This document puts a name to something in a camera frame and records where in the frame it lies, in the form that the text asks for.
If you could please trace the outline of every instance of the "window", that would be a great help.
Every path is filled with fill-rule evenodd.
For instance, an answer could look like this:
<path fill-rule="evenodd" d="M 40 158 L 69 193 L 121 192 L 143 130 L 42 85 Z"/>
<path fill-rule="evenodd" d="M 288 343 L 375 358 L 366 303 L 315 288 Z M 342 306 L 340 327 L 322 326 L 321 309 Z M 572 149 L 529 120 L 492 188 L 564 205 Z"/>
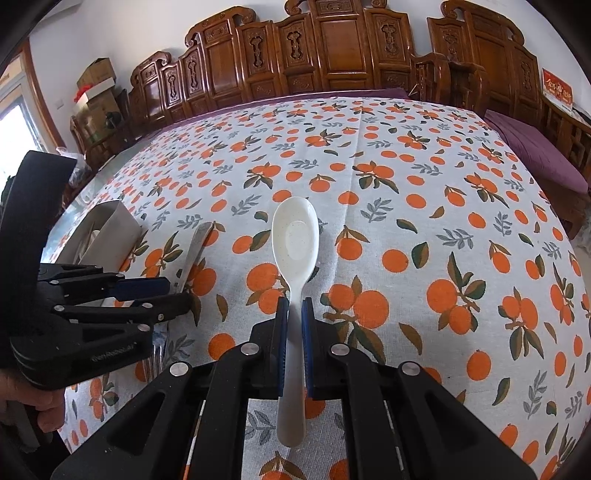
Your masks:
<path fill-rule="evenodd" d="M 53 147 L 37 125 L 42 122 L 18 56 L 0 78 L 0 192 L 8 177 L 16 175 L 29 150 L 49 151 Z"/>
<path fill-rule="evenodd" d="M 27 107 L 18 98 L 0 113 L 0 191 L 9 176 L 17 174 L 22 158 L 29 150 L 44 150 L 37 141 Z"/>

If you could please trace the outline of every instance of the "plastic bag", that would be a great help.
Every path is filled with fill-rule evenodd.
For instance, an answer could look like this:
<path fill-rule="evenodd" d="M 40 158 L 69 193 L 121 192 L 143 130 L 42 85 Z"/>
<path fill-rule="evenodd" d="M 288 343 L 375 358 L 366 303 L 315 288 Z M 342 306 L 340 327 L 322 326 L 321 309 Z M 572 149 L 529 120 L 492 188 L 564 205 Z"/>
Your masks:
<path fill-rule="evenodd" d="M 76 166 L 74 167 L 74 171 L 72 172 L 72 175 L 70 175 L 70 180 L 68 181 L 70 186 L 75 189 L 82 183 L 86 176 L 91 174 L 92 169 L 88 166 L 88 163 L 86 163 L 84 155 L 80 153 L 68 152 L 64 147 L 57 147 L 56 150 L 62 157 L 76 159 Z"/>

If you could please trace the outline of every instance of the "spoon handle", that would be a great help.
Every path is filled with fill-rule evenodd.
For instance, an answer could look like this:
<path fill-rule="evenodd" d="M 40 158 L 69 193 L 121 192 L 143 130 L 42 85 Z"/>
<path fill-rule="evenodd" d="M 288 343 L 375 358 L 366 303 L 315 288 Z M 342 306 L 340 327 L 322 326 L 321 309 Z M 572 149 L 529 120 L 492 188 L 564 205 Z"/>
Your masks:
<path fill-rule="evenodd" d="M 287 317 L 285 383 L 279 398 L 277 438 L 286 447 L 299 445 L 306 435 L 304 415 L 304 346 L 301 337 L 301 290 L 290 292 Z"/>

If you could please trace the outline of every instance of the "wooden window frame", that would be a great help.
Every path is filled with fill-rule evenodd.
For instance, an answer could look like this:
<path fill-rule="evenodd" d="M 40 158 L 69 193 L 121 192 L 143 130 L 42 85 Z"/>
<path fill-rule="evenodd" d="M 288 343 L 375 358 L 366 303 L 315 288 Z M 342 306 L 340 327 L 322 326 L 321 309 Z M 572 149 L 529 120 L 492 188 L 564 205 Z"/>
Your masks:
<path fill-rule="evenodd" d="M 18 50 L 15 53 L 15 57 L 18 55 L 20 55 L 22 58 L 22 65 L 27 76 L 27 81 L 31 89 L 31 94 L 33 95 L 35 106 L 37 107 L 39 115 L 41 116 L 43 128 L 45 129 L 45 131 L 47 132 L 47 134 L 49 135 L 53 144 L 56 147 L 65 147 L 66 144 L 64 143 L 60 133 L 57 130 L 56 124 L 53 121 L 53 118 L 51 117 L 49 110 L 47 109 L 47 104 L 45 103 L 45 99 L 43 98 L 43 94 L 41 93 L 39 81 L 37 80 L 37 74 L 35 73 L 35 66 L 33 65 L 31 43 L 29 42 L 28 37 L 18 47 Z"/>

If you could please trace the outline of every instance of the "white wall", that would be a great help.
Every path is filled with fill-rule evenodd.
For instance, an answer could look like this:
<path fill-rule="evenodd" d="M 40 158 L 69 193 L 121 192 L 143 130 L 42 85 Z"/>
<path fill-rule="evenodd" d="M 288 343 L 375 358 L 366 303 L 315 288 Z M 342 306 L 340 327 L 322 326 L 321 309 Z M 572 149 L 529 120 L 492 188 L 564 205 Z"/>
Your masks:
<path fill-rule="evenodd" d="M 498 11 L 521 29 L 525 46 L 546 68 L 569 83 L 574 101 L 591 111 L 591 85 L 574 56 L 550 23 L 527 0 L 473 0 Z M 232 5 L 253 8 L 261 20 L 283 20 L 284 0 L 84 0 L 58 14 L 31 34 L 35 70 L 47 106 L 68 147 L 76 80 L 97 57 L 109 57 L 117 84 L 130 88 L 137 64 L 157 50 L 177 57 L 185 51 L 184 36 L 195 23 Z M 427 17 L 440 18 L 441 0 L 389 0 L 388 6 L 407 12 L 418 54 L 431 51 Z M 62 100 L 64 106 L 56 108 Z"/>

